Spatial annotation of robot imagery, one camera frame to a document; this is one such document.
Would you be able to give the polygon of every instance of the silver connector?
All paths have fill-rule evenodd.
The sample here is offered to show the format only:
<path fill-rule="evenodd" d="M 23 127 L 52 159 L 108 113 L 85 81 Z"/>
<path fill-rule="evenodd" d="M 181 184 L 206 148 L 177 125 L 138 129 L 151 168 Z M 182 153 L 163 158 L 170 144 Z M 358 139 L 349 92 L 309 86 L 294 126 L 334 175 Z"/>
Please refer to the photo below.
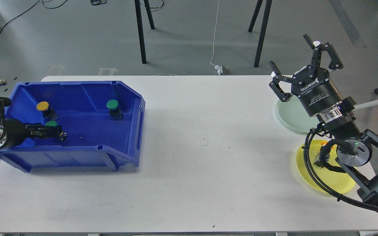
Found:
<path fill-rule="evenodd" d="M 342 113 L 341 113 L 341 111 L 338 107 L 338 104 L 340 104 L 340 103 L 342 103 L 342 102 L 336 103 L 333 106 L 331 106 L 330 108 L 321 111 L 320 115 L 322 117 L 322 120 L 325 123 L 331 122 L 331 121 L 333 121 L 333 120 L 335 120 L 339 117 L 342 117 Z"/>
<path fill-rule="evenodd" d="M 5 79 L 0 80 L 0 86 L 7 85 L 7 81 Z"/>

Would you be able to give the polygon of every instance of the cable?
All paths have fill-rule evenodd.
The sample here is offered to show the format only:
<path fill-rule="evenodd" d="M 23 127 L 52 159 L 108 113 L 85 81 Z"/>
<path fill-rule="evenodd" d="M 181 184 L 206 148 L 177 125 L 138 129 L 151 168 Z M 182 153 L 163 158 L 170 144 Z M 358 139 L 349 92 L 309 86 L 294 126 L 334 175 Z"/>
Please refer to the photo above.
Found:
<path fill-rule="evenodd" d="M 28 12 L 30 9 L 32 9 L 34 6 L 36 6 L 36 4 L 38 4 L 38 3 L 39 3 L 39 2 L 36 2 L 35 4 L 33 4 L 33 6 L 31 6 L 29 9 L 27 9 L 25 12 L 21 13 L 20 15 L 17 15 L 15 18 L 12 18 L 9 22 L 7 22 L 7 23 L 3 26 L 3 28 L 1 28 L 0 34 L 3 32 L 4 28 L 5 28 L 10 22 L 12 22 L 14 19 L 16 19 L 16 18 L 22 16 L 24 13 Z"/>
<path fill-rule="evenodd" d="M 145 8 L 145 9 L 147 9 L 146 7 L 145 7 L 145 5 L 144 5 L 144 3 L 142 3 L 141 1 L 139 1 L 139 3 L 141 3 L 141 5 Z M 162 8 L 164 6 L 164 0 L 161 0 L 161 6 L 159 6 L 159 7 L 154 7 L 154 8 L 152 8 L 152 7 L 150 7 L 150 11 L 158 11 L 160 8 Z"/>
<path fill-rule="evenodd" d="M 90 0 L 90 3 L 91 3 L 91 5 L 93 5 L 93 6 L 98 6 L 98 5 L 103 5 L 103 4 L 108 3 L 108 1 L 105 0 L 105 2 L 102 3 L 102 0 Z"/>
<path fill-rule="evenodd" d="M 46 9 L 57 9 L 57 8 L 60 8 L 62 5 L 64 5 L 67 1 L 68 1 L 68 0 L 65 0 L 65 2 L 63 2 L 61 5 L 59 5 L 59 6 L 57 6 L 57 7 L 54 7 L 54 8 L 47 8 L 47 7 L 45 6 L 45 2 L 41 2 L 41 3 L 42 3 L 42 5 L 43 5 Z"/>
<path fill-rule="evenodd" d="M 216 27 L 214 29 L 214 40 L 213 40 L 213 57 L 211 58 L 211 61 L 210 61 L 210 64 L 213 65 L 213 66 L 216 66 L 214 65 L 212 62 L 214 60 L 214 54 L 215 54 L 215 51 L 214 51 L 214 47 L 215 47 L 215 32 L 217 31 L 217 22 L 218 22 L 218 9 L 220 7 L 220 2 L 221 0 L 218 1 L 218 6 L 217 6 L 217 17 L 216 17 Z"/>
<path fill-rule="evenodd" d="M 306 164 L 306 169 L 310 175 L 310 177 L 313 179 L 313 181 L 321 188 L 323 189 L 324 191 L 326 191 L 327 193 L 329 193 L 330 195 L 334 196 L 337 198 L 338 202 L 340 200 L 342 200 L 343 202 L 346 202 L 346 203 L 349 203 L 351 205 L 354 205 L 354 206 L 357 206 L 357 207 L 360 207 L 360 208 L 364 208 L 364 209 L 369 209 L 369 210 L 372 210 L 372 211 L 376 211 L 378 212 L 378 206 L 375 206 L 375 205 L 371 205 L 371 204 L 368 204 L 368 203 L 362 203 L 360 201 L 357 201 L 357 200 L 354 200 L 352 198 L 349 198 L 349 197 L 346 197 L 340 193 L 338 193 L 337 191 L 333 190 L 332 188 L 330 188 L 327 184 L 325 184 L 320 178 L 319 176 L 316 174 L 315 170 L 313 169 L 312 167 L 312 163 L 310 161 L 310 157 L 309 157 L 309 147 L 311 145 L 311 142 L 313 140 L 313 137 L 315 136 L 315 134 L 318 134 L 320 133 L 321 129 L 324 129 L 324 127 L 322 126 L 322 123 L 319 123 L 317 128 L 314 129 L 314 130 L 311 130 L 307 136 L 306 136 L 306 141 L 304 142 L 304 149 L 303 149 L 303 154 L 304 154 L 304 162 Z"/>

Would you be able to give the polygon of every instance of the black cable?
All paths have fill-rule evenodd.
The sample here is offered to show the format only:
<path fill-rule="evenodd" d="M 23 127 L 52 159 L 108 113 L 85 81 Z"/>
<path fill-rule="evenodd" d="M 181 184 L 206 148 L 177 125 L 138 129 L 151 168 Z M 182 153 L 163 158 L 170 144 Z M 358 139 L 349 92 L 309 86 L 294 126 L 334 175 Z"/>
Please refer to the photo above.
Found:
<path fill-rule="evenodd" d="M 354 206 L 357 206 L 357 207 L 360 207 L 360 208 L 369 209 L 369 210 L 373 210 L 373 211 L 378 212 L 378 206 L 371 205 L 371 204 L 368 204 L 368 203 L 362 203 L 360 201 L 354 200 L 352 198 L 346 197 L 346 196 L 338 193 L 337 191 L 335 191 L 332 188 L 330 188 L 327 184 L 325 184 L 319 178 L 319 176 L 316 174 L 316 172 L 314 171 L 314 169 L 312 167 L 312 163 L 310 162 L 309 147 L 311 145 L 313 137 L 315 136 L 316 133 L 319 132 L 320 128 L 321 128 L 321 123 L 318 125 L 318 128 L 316 130 L 310 131 L 309 134 L 307 134 L 306 141 L 304 142 L 304 145 L 305 145 L 304 146 L 304 150 L 303 150 L 304 162 L 306 164 L 306 169 L 307 169 L 309 175 L 311 176 L 311 178 L 313 179 L 313 181 L 319 187 L 321 187 L 321 189 L 323 189 L 324 191 L 326 191 L 330 195 L 336 197 L 338 201 L 342 200 L 343 202 L 349 203 L 351 205 L 354 205 Z"/>
<path fill-rule="evenodd" d="M 57 7 L 54 7 L 54 8 L 47 8 L 47 7 L 45 6 L 45 2 L 44 2 L 44 1 L 42 1 L 42 5 L 43 5 L 46 9 L 57 9 L 57 8 L 60 8 L 62 5 L 64 5 L 67 1 L 68 1 L 68 0 L 65 0 L 65 2 L 63 2 L 61 5 L 59 5 L 59 6 L 57 6 Z"/>
<path fill-rule="evenodd" d="M 22 16 L 24 13 L 28 12 L 30 9 L 32 9 L 34 6 L 36 6 L 36 4 L 38 4 L 38 3 L 39 3 L 39 2 L 36 2 L 35 4 L 33 4 L 33 6 L 31 6 L 29 9 L 27 9 L 25 12 L 21 13 L 20 15 L 17 15 L 15 18 L 12 18 L 9 22 L 7 22 L 7 23 L 3 26 L 3 28 L 1 28 L 0 34 L 3 32 L 4 28 L 5 28 L 10 22 L 12 22 L 14 19 L 16 19 L 16 18 Z"/>
<path fill-rule="evenodd" d="M 102 3 L 102 0 L 90 0 L 91 5 L 93 6 L 98 6 L 98 5 L 103 5 L 108 3 L 107 0 L 105 0 L 104 3 Z"/>

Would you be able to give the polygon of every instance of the translucent green circular plate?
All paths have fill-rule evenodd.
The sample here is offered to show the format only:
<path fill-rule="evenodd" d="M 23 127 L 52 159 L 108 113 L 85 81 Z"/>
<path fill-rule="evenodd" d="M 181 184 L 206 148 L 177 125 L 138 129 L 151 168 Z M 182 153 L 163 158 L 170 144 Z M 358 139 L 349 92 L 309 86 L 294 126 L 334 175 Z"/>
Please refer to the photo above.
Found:
<path fill-rule="evenodd" d="M 309 117 L 296 96 L 292 96 L 288 102 L 284 103 L 278 100 L 276 112 L 282 124 L 296 133 L 307 134 L 319 123 L 317 117 Z"/>

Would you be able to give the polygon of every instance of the concrete floor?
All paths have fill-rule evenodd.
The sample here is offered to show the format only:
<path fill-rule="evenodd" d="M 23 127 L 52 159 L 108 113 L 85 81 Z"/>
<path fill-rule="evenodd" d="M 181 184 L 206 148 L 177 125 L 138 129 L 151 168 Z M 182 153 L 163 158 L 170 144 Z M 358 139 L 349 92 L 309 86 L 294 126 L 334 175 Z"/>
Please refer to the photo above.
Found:
<path fill-rule="evenodd" d="M 1 27 L 34 3 L 0 0 Z M 335 46 L 345 67 L 330 76 L 344 97 L 358 104 L 378 99 L 373 93 L 378 87 L 378 0 L 274 1 L 259 68 L 253 61 L 263 10 L 254 31 L 247 32 L 255 3 L 221 0 L 214 64 L 224 65 L 233 75 L 264 75 L 270 74 L 267 62 L 273 60 L 283 74 L 292 74 L 309 64 L 312 51 L 303 40 L 307 33 Z M 159 6 L 161 0 L 150 4 Z M 114 75 L 214 75 L 209 61 L 217 4 L 218 0 L 165 0 L 164 7 L 153 12 L 155 30 L 143 12 L 148 60 L 143 65 L 132 1 L 110 0 L 101 6 L 68 1 L 52 10 L 38 3 L 0 35 L 0 79 L 9 82 L 0 88 L 0 96 L 9 96 L 15 82 L 40 81 L 47 75 L 107 75 L 103 68 L 114 69 Z M 322 66 L 328 62 L 324 55 Z M 355 117 L 361 130 L 378 133 L 378 106 L 359 110 Z M 378 172 L 377 152 L 371 163 Z"/>

